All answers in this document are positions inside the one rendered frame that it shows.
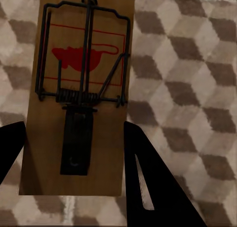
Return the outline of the mousetrap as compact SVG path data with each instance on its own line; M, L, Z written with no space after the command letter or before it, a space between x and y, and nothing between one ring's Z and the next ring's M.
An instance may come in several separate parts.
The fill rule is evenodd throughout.
M121 196L135 0L40 0L19 195Z

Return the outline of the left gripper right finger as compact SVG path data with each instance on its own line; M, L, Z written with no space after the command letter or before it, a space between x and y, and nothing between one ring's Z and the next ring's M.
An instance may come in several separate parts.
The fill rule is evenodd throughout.
M124 122L127 227L207 227L143 130ZM143 207L137 155L155 210Z

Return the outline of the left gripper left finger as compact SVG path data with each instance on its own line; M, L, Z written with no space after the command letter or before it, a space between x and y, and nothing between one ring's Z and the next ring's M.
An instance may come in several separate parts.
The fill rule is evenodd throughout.
M23 121L0 127L0 184L24 146L25 132Z

